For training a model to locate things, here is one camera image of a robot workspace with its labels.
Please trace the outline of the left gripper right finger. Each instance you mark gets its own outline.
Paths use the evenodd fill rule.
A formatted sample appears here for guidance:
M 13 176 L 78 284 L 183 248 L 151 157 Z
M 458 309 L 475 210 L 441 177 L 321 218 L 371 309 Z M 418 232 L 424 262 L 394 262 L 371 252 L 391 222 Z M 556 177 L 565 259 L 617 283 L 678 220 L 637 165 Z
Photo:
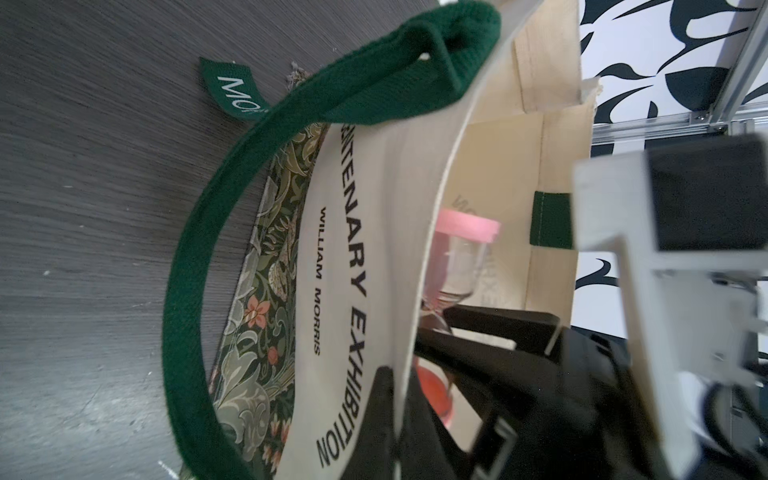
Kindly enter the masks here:
M 411 369 L 400 433 L 402 479 L 468 479 L 469 457 L 424 396 Z

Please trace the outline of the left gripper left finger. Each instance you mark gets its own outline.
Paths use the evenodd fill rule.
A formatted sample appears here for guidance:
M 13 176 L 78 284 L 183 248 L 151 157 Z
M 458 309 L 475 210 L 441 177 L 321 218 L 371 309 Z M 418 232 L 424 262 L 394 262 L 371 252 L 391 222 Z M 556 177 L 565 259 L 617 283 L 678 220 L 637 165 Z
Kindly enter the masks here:
M 376 370 L 357 443 L 341 479 L 394 478 L 394 380 L 389 367 Z

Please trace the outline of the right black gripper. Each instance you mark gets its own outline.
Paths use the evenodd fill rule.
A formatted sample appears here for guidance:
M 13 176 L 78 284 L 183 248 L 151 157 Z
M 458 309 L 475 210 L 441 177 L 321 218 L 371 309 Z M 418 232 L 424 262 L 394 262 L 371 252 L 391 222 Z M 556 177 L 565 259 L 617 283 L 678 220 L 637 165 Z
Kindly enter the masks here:
M 669 479 L 622 347 L 549 313 L 457 306 L 421 326 L 415 353 L 479 413 L 463 451 L 434 422 L 459 479 Z

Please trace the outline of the cream canvas tote bag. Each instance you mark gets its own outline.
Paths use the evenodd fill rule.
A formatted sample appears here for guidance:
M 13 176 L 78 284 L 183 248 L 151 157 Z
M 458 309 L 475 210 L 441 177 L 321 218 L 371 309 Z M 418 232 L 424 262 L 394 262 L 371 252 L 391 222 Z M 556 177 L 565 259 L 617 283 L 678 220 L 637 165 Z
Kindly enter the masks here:
M 590 150 L 574 1 L 459 1 L 295 86 L 179 241 L 163 376 L 186 479 L 341 479 L 379 367 L 394 478 L 438 214 L 501 224 L 472 306 L 571 318 L 566 209 Z

